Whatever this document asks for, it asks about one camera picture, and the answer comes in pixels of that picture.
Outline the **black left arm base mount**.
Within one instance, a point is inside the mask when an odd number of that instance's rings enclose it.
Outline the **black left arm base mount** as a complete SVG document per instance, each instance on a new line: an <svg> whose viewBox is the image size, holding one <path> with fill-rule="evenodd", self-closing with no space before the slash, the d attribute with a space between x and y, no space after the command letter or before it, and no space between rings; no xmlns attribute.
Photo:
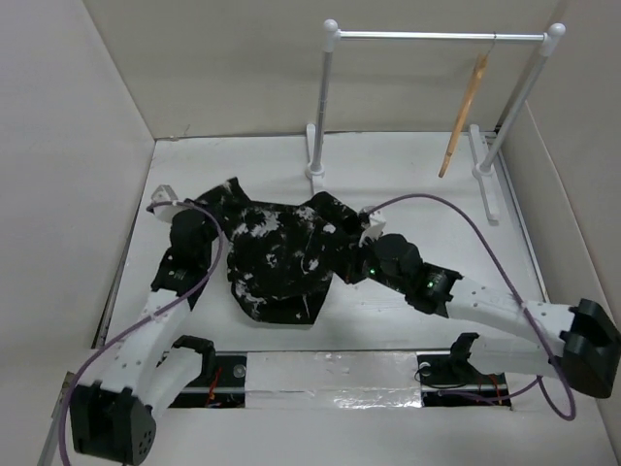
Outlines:
<svg viewBox="0 0 621 466"><path fill-rule="evenodd" d="M180 394L189 408L232 409L245 406L247 354L219 352L209 382L191 383Z"/></svg>

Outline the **black white patterned trousers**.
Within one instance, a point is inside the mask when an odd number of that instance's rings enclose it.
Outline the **black white patterned trousers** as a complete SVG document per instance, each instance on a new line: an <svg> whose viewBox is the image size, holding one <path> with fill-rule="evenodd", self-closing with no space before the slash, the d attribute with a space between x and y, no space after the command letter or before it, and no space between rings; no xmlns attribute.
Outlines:
<svg viewBox="0 0 621 466"><path fill-rule="evenodd" d="M218 221L228 241L227 280L252 320L312 325L333 277L348 280L369 224L328 192L298 205L251 199L238 179L195 199Z"/></svg>

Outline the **wooden clothes hanger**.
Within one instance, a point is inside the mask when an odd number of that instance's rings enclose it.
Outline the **wooden clothes hanger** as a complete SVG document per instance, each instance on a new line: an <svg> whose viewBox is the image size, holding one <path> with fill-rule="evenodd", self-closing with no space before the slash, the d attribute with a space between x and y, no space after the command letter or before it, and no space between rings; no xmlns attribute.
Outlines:
<svg viewBox="0 0 621 466"><path fill-rule="evenodd" d="M489 55L496 46L496 40L493 40L492 45L486 53L480 53L474 63L474 68L470 76L470 80L464 92L459 111L455 118L455 122L451 131L451 135L444 152L441 167L438 172L438 176L443 178L450 166L452 156L457 149L460 134L467 122L468 116L471 111L475 96L479 90L483 77L485 76L488 66Z"/></svg>

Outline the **silver foil tape strip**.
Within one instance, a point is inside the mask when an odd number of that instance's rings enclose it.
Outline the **silver foil tape strip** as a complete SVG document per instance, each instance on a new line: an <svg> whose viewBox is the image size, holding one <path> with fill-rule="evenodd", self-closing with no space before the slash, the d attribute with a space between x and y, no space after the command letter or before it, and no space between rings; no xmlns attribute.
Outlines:
<svg viewBox="0 0 621 466"><path fill-rule="evenodd" d="M249 409L417 409L417 356L406 351L265 351L247 356Z"/></svg>

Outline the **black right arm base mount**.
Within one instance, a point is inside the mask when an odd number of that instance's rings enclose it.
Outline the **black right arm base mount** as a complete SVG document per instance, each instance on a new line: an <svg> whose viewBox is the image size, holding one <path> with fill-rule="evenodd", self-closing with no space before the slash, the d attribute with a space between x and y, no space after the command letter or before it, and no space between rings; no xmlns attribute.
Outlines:
<svg viewBox="0 0 621 466"><path fill-rule="evenodd" d="M423 353L417 362L414 379L424 408L511 407L508 399L499 400L508 396L504 374L482 375L468 364L454 363L448 353Z"/></svg>

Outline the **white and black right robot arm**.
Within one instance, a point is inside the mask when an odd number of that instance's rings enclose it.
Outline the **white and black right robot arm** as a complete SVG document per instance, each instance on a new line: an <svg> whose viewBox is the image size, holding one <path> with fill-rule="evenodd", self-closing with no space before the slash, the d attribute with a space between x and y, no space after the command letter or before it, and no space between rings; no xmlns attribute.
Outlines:
<svg viewBox="0 0 621 466"><path fill-rule="evenodd" d="M519 303L509 292L425 262L400 234L365 239L347 250L346 276L404 295L418 312L482 324L504 339L464 333L451 347L448 370L459 382L504 372L563 379L588 396L611 396L620 363L620 332L595 301Z"/></svg>

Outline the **white metal clothes rack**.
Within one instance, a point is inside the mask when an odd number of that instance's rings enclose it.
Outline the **white metal clothes rack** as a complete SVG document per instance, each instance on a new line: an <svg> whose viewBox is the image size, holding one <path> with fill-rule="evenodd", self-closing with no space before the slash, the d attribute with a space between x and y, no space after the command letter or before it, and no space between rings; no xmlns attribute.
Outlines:
<svg viewBox="0 0 621 466"><path fill-rule="evenodd" d="M538 33L378 31L342 29L328 18L322 28L317 111L306 127L305 175L312 192L326 186L329 132L443 133L446 141L433 155L438 174L475 60L496 40L460 137L469 138L485 215L498 222L495 160L566 35L565 24Z"/></svg>

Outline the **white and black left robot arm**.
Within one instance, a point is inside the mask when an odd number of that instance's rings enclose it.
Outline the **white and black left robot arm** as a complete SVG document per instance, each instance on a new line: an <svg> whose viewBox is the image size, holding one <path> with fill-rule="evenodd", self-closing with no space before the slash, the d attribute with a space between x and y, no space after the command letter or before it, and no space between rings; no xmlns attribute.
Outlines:
<svg viewBox="0 0 621 466"><path fill-rule="evenodd" d="M224 234L215 217L187 202L175 202L171 246L164 254L138 320L81 366L62 405L59 449L140 465L156 434L156 421L191 382L209 383L215 360L202 351L176 347L214 272Z"/></svg>

